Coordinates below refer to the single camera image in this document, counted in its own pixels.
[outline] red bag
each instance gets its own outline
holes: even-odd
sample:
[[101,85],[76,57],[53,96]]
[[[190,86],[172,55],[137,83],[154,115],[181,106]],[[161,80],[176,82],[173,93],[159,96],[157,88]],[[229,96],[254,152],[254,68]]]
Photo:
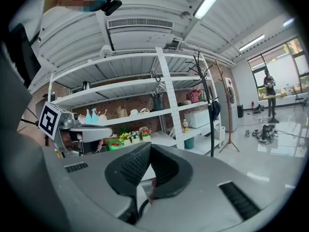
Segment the red bag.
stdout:
[[186,99],[187,101],[191,101],[192,103],[199,102],[198,99],[199,90],[193,90],[189,94],[187,94]]

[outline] coat rack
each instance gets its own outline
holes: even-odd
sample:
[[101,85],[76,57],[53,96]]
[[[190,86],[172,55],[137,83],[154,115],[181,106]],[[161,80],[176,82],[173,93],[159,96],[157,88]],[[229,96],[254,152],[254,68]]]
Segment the coat rack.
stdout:
[[227,145],[230,145],[232,144],[236,150],[238,152],[239,149],[236,147],[236,145],[232,142],[232,119],[231,119],[231,104],[230,104],[230,100],[228,98],[228,95],[227,95],[227,87],[226,87],[226,83],[223,79],[223,71],[221,70],[220,66],[219,66],[219,63],[218,61],[216,60],[216,65],[218,67],[218,70],[219,70],[219,73],[220,73],[220,76],[221,76],[221,82],[223,83],[223,87],[224,87],[224,91],[225,91],[225,97],[226,97],[226,102],[227,102],[227,110],[228,110],[228,128],[229,128],[229,134],[228,134],[228,141],[227,143],[223,146],[223,148],[219,151],[219,153],[227,146]]
[[208,69],[206,69],[204,71],[204,73],[202,72],[201,70],[201,67],[199,65],[199,52],[198,52],[198,56],[196,58],[195,55],[193,55],[194,57],[194,60],[195,60],[195,63],[193,62],[186,62],[186,63],[192,63],[194,64],[194,66],[196,67],[197,71],[192,68],[189,68],[191,71],[194,71],[197,75],[199,75],[199,77],[201,78],[202,80],[202,84],[203,84],[203,87],[204,87],[204,91],[205,91],[205,94],[206,94],[206,99],[207,99],[207,103],[208,103],[208,112],[209,112],[209,119],[210,119],[210,124],[211,124],[211,157],[213,157],[213,154],[214,154],[214,125],[213,125],[213,118],[212,118],[212,108],[211,108],[211,102],[210,100],[215,100],[215,99],[211,99],[210,98],[210,95],[209,95],[209,91],[208,91],[208,88],[207,88],[207,84],[206,84],[206,75],[207,75],[207,70],[211,67],[209,67]]

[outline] air conditioner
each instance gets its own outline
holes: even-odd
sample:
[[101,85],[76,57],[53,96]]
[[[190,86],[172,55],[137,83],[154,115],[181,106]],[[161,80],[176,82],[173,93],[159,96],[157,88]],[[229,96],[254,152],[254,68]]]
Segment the air conditioner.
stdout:
[[155,18],[121,18],[107,21],[115,50],[164,48],[173,41],[173,22]]

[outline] microwave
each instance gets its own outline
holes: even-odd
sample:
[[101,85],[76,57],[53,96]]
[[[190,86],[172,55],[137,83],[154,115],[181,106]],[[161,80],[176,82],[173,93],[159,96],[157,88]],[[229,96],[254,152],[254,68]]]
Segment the microwave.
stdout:
[[184,118],[188,126],[192,128],[199,128],[210,123],[208,109],[185,114]]

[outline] teal bin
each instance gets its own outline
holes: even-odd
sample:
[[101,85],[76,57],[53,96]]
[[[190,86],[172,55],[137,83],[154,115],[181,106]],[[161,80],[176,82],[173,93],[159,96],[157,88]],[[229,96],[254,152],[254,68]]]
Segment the teal bin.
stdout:
[[186,149],[193,149],[194,148],[194,137],[185,140],[184,147]]

